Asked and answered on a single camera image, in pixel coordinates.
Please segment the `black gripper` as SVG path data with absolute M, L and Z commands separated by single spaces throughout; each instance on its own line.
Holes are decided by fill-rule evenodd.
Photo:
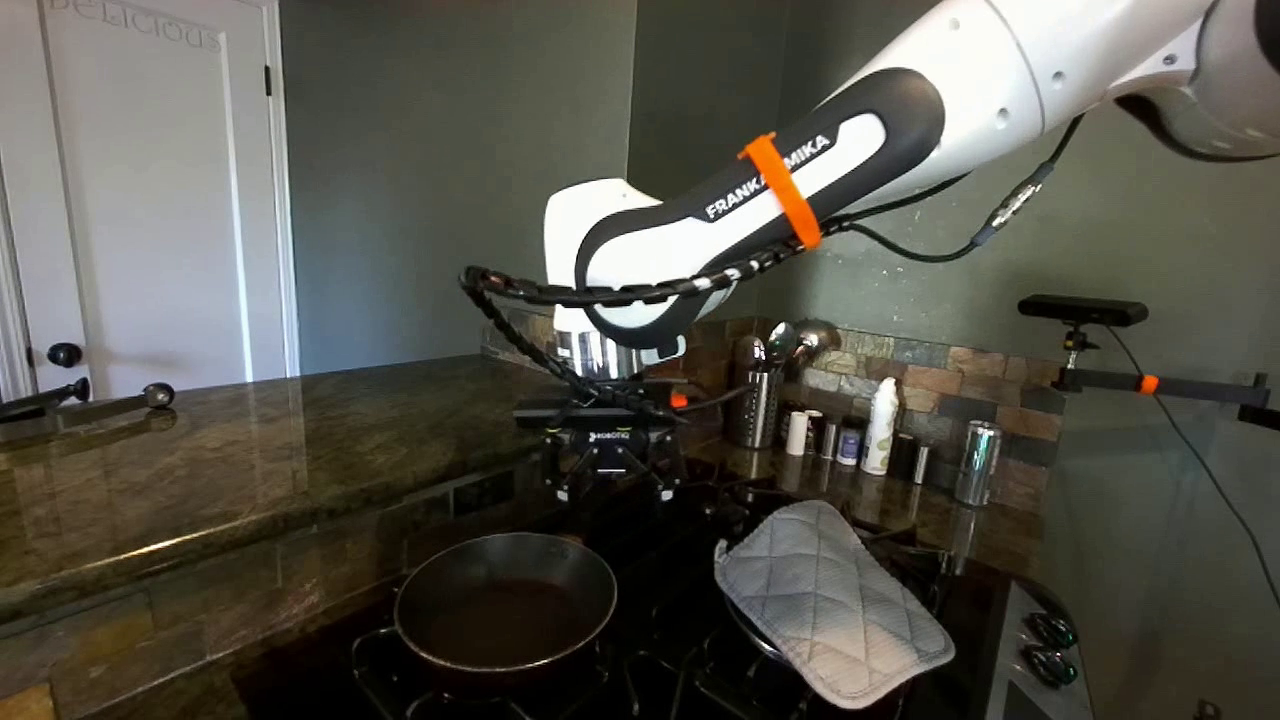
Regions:
M 683 484 L 675 422 L 609 400 L 529 400 L 510 420 L 539 436 L 536 477 L 558 505 L 647 479 L 668 505 Z

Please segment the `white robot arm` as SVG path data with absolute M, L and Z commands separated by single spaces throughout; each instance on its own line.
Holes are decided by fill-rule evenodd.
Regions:
M 811 114 L 670 199 L 625 179 L 553 191 L 553 368 L 625 395 L 768 248 L 811 248 L 834 211 L 923 194 L 1104 101 L 1202 158 L 1277 156 L 1280 0 L 938 0 Z

